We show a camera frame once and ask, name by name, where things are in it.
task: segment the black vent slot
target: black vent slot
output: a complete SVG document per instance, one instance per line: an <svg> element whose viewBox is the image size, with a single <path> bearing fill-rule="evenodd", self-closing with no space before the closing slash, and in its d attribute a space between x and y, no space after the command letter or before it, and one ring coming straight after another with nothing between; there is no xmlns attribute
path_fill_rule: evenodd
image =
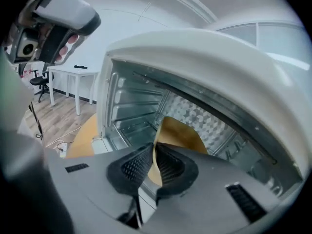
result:
<svg viewBox="0 0 312 234"><path fill-rule="evenodd" d="M264 209L240 184L227 186L226 189L251 223L256 222L266 214Z"/></svg>
<svg viewBox="0 0 312 234"><path fill-rule="evenodd" d="M78 165L74 165L74 166L65 167L65 169L68 173L72 173L72 172L81 170L81 169L86 168L86 167L89 167L89 166L85 163L82 163L82 164L78 164Z"/></svg>

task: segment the wooden floor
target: wooden floor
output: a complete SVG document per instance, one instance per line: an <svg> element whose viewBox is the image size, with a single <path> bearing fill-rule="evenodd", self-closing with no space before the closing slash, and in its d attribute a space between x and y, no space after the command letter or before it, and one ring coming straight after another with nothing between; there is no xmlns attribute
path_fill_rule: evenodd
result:
<svg viewBox="0 0 312 234"><path fill-rule="evenodd" d="M49 94L43 95L41 103L38 103L38 96L35 96L33 101L36 115L43 128L45 146L62 135L82 126L95 114L97 108L95 104L90 105L89 102L80 100L81 114L78 116L76 115L74 98L54 92L54 101L55 105L51 106ZM35 118L29 109L26 111L25 118L33 133L38 134L39 131ZM78 131L63 137L61 140L72 142Z"/></svg>

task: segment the metal rod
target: metal rod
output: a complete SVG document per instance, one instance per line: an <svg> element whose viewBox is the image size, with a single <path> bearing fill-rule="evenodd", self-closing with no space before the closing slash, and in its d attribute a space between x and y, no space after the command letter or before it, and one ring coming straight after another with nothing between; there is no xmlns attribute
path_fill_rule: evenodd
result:
<svg viewBox="0 0 312 234"><path fill-rule="evenodd" d="M233 129L235 129L243 138L245 138L246 140L248 140L250 142L250 144L252 144L264 157L266 157L273 165L275 165L277 163L277 160L267 151L265 150L265 148L262 147L262 145L253 137L251 136L244 128L242 128L239 124L237 124L234 120L228 118L226 115L224 115L223 113L221 113L220 111L218 111L217 109L213 108L212 106L206 104L205 102L183 92L182 90L179 90L167 83L164 83L162 81L156 80L154 78L139 74L137 72L133 72L134 76L140 77L140 78L144 78L149 80L150 82L168 89L169 91L177 94L178 96L181 96L185 99L187 99L188 101L194 103L195 105L197 105L198 107L201 107L202 109L206 110L207 112L211 113L212 115L218 117L221 121L223 121L224 123L228 124L230 127L232 127Z"/></svg>

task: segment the office chair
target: office chair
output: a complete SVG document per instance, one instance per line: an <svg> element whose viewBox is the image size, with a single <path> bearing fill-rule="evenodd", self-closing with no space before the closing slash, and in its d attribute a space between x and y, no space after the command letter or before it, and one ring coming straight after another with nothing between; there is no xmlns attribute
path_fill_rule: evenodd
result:
<svg viewBox="0 0 312 234"><path fill-rule="evenodd" d="M49 93L49 87L47 86L47 83L49 83L49 71L47 71L48 63L44 64L43 70L42 70L42 76L37 77L37 71L32 70L31 72L35 72L35 78L30 79L30 84L34 86L39 86L39 89L42 88L38 102L40 103L40 99L44 93Z"/></svg>

